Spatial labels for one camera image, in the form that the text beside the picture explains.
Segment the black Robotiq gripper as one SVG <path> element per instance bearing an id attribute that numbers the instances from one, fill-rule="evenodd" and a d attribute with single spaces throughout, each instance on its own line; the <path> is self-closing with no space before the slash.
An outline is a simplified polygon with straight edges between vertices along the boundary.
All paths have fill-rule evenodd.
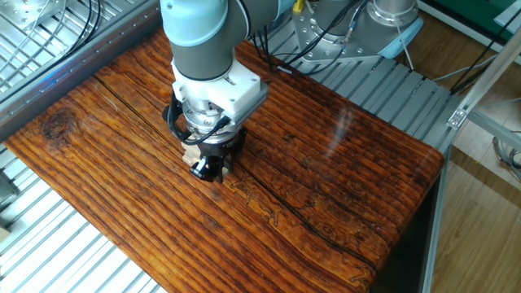
<path id="1" fill-rule="evenodd" d="M 216 182 L 223 182 L 233 172 L 234 157 L 243 149 L 247 129 L 241 128 L 230 140 L 219 143 L 203 142 L 197 145 L 201 160 L 190 167 L 190 173 L 201 181 L 214 181 L 212 165 L 208 162 L 217 160 Z"/>

